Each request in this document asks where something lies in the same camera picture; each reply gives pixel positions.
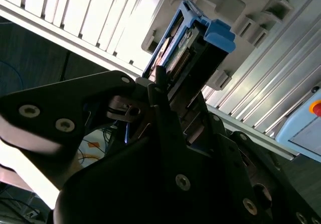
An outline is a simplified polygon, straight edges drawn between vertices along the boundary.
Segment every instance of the white ceiling panel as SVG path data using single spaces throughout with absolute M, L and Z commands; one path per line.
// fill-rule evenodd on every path
M 96 45 L 113 0 L 91 0 L 81 31 L 82 39 Z

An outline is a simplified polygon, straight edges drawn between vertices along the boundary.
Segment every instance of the electric cable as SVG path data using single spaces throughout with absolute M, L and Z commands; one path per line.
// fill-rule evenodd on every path
M 82 159 L 96 159 L 96 160 L 100 160 L 99 158 L 94 157 L 94 156 L 85 156 L 85 157 L 80 158 L 80 159 L 78 159 L 78 160 L 82 160 Z
M 78 149 L 78 150 L 79 150 L 80 154 L 82 155 L 82 159 L 85 158 L 84 153 L 83 153 L 80 149 Z
M 24 90 L 24 82 L 23 82 L 23 80 L 22 80 L 22 77 L 21 77 L 20 73 L 19 73 L 12 65 L 10 65 L 10 64 L 8 64 L 8 63 L 3 62 L 3 61 L 0 61 L 0 63 L 8 66 L 9 68 L 11 68 L 11 69 L 17 74 L 17 76 L 18 76 L 18 78 L 19 78 L 19 81 L 20 81 L 21 90 Z
M 0 203 L 2 205 L 4 205 L 6 208 L 8 208 L 9 210 L 11 210 L 17 217 L 19 217 L 24 223 L 32 223 L 30 221 L 28 221 L 24 216 L 22 216 L 19 212 L 17 212 L 13 207 L 11 207 L 10 205 L 8 205 L 7 203 L 5 203 L 4 201 L 0 200 Z

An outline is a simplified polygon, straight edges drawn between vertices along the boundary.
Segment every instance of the black plastic part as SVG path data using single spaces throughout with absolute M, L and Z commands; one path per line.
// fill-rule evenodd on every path
M 109 71 L 4 96 L 0 98 L 0 136 L 33 153 L 73 158 L 85 133 L 114 121 L 106 117 L 109 99 L 131 94 L 134 88 L 135 82 L 125 73 Z M 38 107 L 40 114 L 22 116 L 19 108 L 25 104 Z M 69 133 L 57 130 L 55 123 L 62 118 L 71 120 L 75 129 Z

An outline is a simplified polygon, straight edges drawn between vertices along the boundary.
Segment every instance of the corrugated metal panel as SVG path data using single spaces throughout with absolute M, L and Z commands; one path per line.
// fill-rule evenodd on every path
M 289 0 L 291 18 L 253 51 L 207 103 L 254 129 L 271 131 L 321 80 L 321 0 Z

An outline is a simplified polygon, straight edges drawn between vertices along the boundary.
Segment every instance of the electronic component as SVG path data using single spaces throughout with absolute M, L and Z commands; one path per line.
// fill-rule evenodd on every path
M 207 49 L 212 55 L 207 56 L 206 64 L 212 64 L 213 69 L 217 69 L 225 56 L 235 49 L 234 38 L 228 25 L 220 20 L 208 19 L 192 1 L 182 1 L 143 77 L 154 81 L 156 66 L 164 66 L 168 76 L 168 90 L 175 88 L 179 76 L 188 75 L 193 64 L 205 64 L 198 59 L 199 53 L 205 56 Z M 213 54 L 218 50 L 223 52 L 220 57 Z
M 321 162 L 321 83 L 279 127 L 275 139 L 282 145 Z

